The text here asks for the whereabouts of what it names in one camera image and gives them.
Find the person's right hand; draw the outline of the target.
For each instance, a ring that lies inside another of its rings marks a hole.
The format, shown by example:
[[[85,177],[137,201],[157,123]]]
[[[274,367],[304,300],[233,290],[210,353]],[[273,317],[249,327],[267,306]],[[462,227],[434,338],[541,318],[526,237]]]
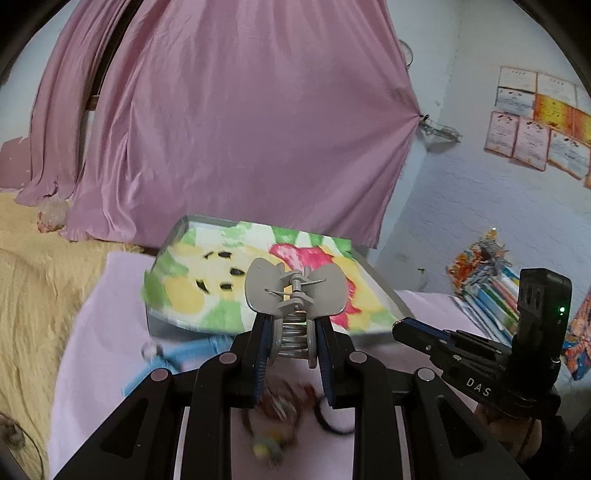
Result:
[[[492,407],[478,404],[475,416],[516,460],[533,457],[542,443],[542,422],[511,417]]]

